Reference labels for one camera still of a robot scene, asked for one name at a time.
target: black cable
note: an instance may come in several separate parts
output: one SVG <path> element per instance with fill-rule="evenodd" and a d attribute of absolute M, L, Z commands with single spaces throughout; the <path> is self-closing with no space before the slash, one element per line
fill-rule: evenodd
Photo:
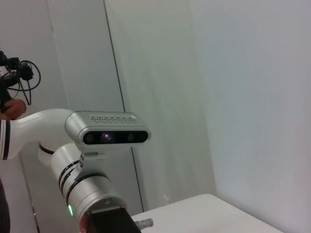
<path fill-rule="evenodd" d="M 29 84 L 29 81 L 27 81 L 27 84 L 28 84 L 28 89 L 30 90 L 30 84 Z M 31 105 L 31 90 L 29 91 L 29 105 Z"/>
<path fill-rule="evenodd" d="M 41 82 L 41 73 L 40 73 L 39 68 L 35 65 L 35 63 L 33 63 L 33 62 L 31 62 L 31 61 L 28 61 L 28 60 L 23 60 L 23 61 L 21 61 L 19 64 L 22 64 L 22 63 L 29 63 L 29 64 L 32 64 L 32 65 L 36 68 L 36 70 L 38 71 L 38 74 L 39 74 L 38 83 L 37 83 L 34 87 L 32 87 L 32 88 L 29 87 L 29 89 L 26 89 L 26 90 L 25 90 L 25 89 L 24 89 L 24 90 L 20 90 L 20 89 L 11 88 L 11 87 L 7 88 L 8 90 L 13 90 L 13 91 L 31 91 L 31 90 L 34 90 L 37 86 L 39 86 L 39 84 L 40 84 L 40 82 Z"/>
<path fill-rule="evenodd" d="M 18 88 L 20 89 L 20 84 L 18 82 Z M 19 91 L 16 92 L 16 95 L 14 97 L 12 97 L 13 99 L 18 95 Z"/>
<path fill-rule="evenodd" d="M 24 87 L 23 87 L 23 84 L 21 83 L 20 80 L 19 80 L 19 84 L 20 84 L 20 87 L 21 87 L 21 91 L 23 92 L 23 94 L 24 94 L 24 96 L 25 96 L 25 99 L 26 99 L 26 101 L 27 101 L 27 104 L 28 104 L 28 105 L 31 105 L 31 99 L 30 99 L 30 101 L 28 100 L 28 97 L 27 97 L 27 95 L 26 95 L 26 91 L 25 91 L 25 89 L 24 89 Z"/>

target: black ring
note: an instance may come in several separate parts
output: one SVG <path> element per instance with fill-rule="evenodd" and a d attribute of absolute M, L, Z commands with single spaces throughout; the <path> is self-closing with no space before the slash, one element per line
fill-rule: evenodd
<path fill-rule="evenodd" d="M 65 172 L 71 168 L 73 165 L 76 165 L 79 162 L 79 160 L 74 161 L 73 163 L 69 164 L 67 167 L 64 168 L 64 170 L 62 171 L 62 173 L 60 173 L 59 178 L 58 178 L 58 187 L 60 188 L 60 182 L 62 180 L 63 175 L 65 174 Z"/>
<path fill-rule="evenodd" d="M 3 159 L 8 159 L 9 148 L 10 148 L 10 132 L 11 132 L 11 123 L 9 120 L 5 121 L 5 140 L 4 140 L 4 150 L 3 150 Z"/>
<path fill-rule="evenodd" d="M 90 174 L 87 174 L 85 176 L 82 176 L 80 177 L 79 179 L 77 179 L 69 188 L 68 192 L 67 192 L 67 195 L 66 195 L 66 203 L 67 203 L 67 206 L 68 206 L 68 199 L 69 199 L 69 195 L 71 193 L 71 191 L 75 188 L 75 186 L 77 186 L 78 183 L 80 183 L 81 181 L 87 179 L 87 178 L 90 178 L 90 177 L 94 177 L 94 176 L 102 176 L 102 177 L 105 177 L 107 179 L 109 179 L 107 177 L 106 174 L 103 174 L 103 173 L 90 173 Z"/>
<path fill-rule="evenodd" d="M 44 147 L 41 145 L 41 143 L 39 143 L 39 147 L 40 147 L 40 149 L 41 149 L 43 152 L 46 152 L 47 154 L 54 154 L 54 151 L 44 148 Z"/>
<path fill-rule="evenodd" d="M 1 127 L 2 127 L 2 120 L 0 120 L 0 132 L 1 132 Z M 3 159 L 3 157 L 1 158 L 2 150 L 3 150 L 3 147 L 1 147 L 0 159 Z"/>
<path fill-rule="evenodd" d="M 60 191 L 62 192 L 62 194 L 63 194 L 64 184 L 65 184 L 66 180 L 68 179 L 68 177 L 70 176 L 70 174 L 71 174 L 71 172 L 72 172 L 73 170 L 74 170 L 74 168 L 71 169 L 71 171 L 68 172 L 67 175 L 66 175 L 66 176 L 63 178 L 63 180 L 62 180 L 62 183 L 61 183 L 61 185 L 60 185 Z"/>

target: person's hand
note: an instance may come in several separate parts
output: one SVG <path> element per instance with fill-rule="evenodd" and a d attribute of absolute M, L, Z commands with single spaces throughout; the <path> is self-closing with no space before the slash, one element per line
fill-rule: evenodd
<path fill-rule="evenodd" d="M 26 111 L 26 105 L 24 101 L 20 99 L 9 100 L 4 104 L 4 106 L 8 109 L 3 114 L 6 115 L 9 120 L 15 120 Z"/>

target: white table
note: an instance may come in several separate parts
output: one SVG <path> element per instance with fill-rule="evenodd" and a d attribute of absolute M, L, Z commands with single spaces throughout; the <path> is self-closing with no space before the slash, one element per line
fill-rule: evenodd
<path fill-rule="evenodd" d="M 200 195 L 132 217 L 152 218 L 142 233 L 281 233 L 213 195 Z"/>

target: green indicator light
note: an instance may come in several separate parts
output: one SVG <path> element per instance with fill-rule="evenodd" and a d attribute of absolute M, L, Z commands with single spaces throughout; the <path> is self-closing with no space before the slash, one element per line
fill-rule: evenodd
<path fill-rule="evenodd" d="M 68 209 L 69 209 L 69 211 L 70 211 L 71 216 L 73 216 L 73 211 L 72 211 L 71 205 L 68 206 Z"/>

